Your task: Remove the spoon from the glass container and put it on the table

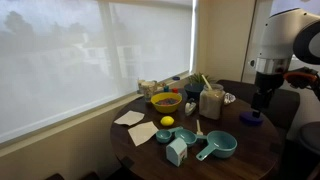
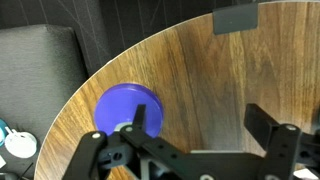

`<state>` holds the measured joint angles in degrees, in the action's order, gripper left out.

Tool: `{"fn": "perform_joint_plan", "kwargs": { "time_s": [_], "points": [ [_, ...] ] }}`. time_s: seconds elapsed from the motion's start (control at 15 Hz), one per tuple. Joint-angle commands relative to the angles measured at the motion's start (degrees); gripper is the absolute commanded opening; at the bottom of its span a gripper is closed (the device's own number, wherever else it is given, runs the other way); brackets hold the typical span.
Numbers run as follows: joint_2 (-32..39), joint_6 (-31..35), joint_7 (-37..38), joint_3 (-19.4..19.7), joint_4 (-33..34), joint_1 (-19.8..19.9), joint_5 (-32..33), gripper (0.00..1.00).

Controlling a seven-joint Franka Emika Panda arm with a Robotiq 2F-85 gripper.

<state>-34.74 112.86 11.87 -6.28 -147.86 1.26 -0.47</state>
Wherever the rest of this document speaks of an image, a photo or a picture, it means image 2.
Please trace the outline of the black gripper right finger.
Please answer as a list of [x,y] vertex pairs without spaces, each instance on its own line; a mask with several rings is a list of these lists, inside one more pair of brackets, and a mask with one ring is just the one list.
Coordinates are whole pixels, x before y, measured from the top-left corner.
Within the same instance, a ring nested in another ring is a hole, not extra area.
[[244,126],[264,151],[299,148],[301,130],[293,124],[277,122],[257,104],[246,105]]

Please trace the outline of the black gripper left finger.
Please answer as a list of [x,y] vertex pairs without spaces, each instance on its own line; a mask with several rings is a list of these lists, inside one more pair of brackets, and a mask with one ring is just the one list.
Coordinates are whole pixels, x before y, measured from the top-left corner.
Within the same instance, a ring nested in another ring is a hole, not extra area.
[[161,161],[173,161],[185,157],[185,154],[160,137],[152,138],[144,131],[146,124],[146,106],[139,104],[133,122],[120,130],[122,138],[138,151],[145,152]]

